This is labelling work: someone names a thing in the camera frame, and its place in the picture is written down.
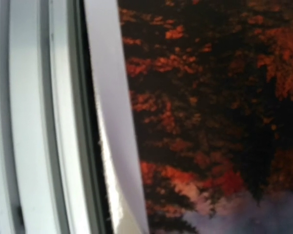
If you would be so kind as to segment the landscape photo with white mat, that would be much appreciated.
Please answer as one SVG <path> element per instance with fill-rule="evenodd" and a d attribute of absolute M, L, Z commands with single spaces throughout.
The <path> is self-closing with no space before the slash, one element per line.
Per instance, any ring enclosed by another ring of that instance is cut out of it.
<path fill-rule="evenodd" d="M 84 5 L 115 232 L 293 234 L 293 0 Z"/>

